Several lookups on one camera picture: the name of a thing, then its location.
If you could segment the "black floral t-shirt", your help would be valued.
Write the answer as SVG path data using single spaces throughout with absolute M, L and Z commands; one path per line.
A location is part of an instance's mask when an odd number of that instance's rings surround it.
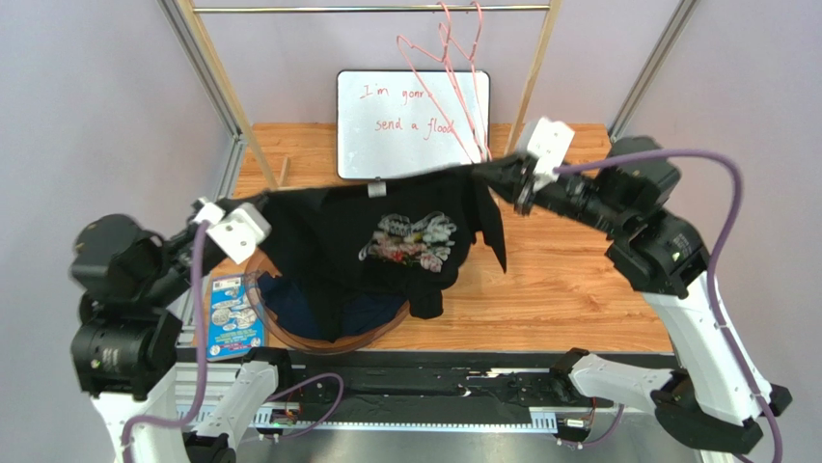
M 471 166 L 366 184 L 279 190 L 264 196 L 270 235 L 260 250 L 310 298 L 397 294 L 411 315 L 440 316 L 443 292 L 481 238 L 507 268 L 501 212 Z

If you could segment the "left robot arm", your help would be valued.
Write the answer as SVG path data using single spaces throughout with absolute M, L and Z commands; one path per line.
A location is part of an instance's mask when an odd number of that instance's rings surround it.
M 171 238 L 110 214 L 74 243 L 71 277 L 82 286 L 79 328 L 70 355 L 79 386 L 106 424 L 120 462 L 234 462 L 239 440 L 259 408 L 293 379 L 284 349 L 255 347 L 215 409 L 204 419 L 206 323 L 196 321 L 196 383 L 184 416 L 177 411 L 178 337 L 170 311 L 185 293 L 203 297 L 205 274 L 225 259 L 242 262 L 269 235 L 266 197 L 194 203 Z

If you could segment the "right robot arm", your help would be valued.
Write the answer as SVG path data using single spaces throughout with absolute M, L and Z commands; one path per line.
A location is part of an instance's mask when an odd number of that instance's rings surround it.
M 609 240 L 607 258 L 662 321 L 677 368 L 641 368 L 581 348 L 550 369 L 548 387 L 576 404 L 603 399 L 652 416 L 678 443 L 747 461 L 767 422 L 774 460 L 783 458 L 777 417 L 791 404 L 784 386 L 755 368 L 718 290 L 719 247 L 708 247 L 666 201 L 680 181 L 685 150 L 663 149 L 647 136 L 615 141 L 605 158 L 562 164 L 537 186 L 536 157 L 521 152 L 480 165 L 479 178 L 522 215 L 539 207 Z

